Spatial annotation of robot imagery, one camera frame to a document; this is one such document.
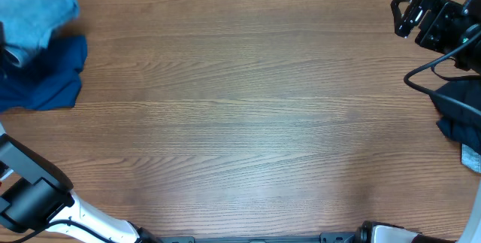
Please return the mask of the light blue denim jeans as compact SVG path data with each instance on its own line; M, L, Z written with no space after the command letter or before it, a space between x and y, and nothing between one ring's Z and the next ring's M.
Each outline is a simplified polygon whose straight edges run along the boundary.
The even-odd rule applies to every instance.
M48 47L52 34L80 14L77 0L1 0L8 61L29 64Z

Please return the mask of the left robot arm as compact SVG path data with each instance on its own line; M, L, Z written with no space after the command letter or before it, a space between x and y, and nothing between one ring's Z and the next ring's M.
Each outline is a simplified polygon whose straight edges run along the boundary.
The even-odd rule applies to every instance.
M56 232L82 242L158 242L144 228L113 218L83 201L54 164L1 130L1 180L20 179L1 194L1 225L29 235Z

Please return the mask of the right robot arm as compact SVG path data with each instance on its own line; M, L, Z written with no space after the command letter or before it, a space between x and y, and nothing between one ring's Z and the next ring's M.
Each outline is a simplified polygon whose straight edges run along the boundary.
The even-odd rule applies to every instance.
M461 145L461 162L480 172L480 0L459 4L451 0L392 0L395 34L406 38L419 28L415 42L440 57L404 76L407 86L428 95L441 118L439 130ZM445 77L437 90L415 84L411 77L426 69L435 71L447 61L473 75Z

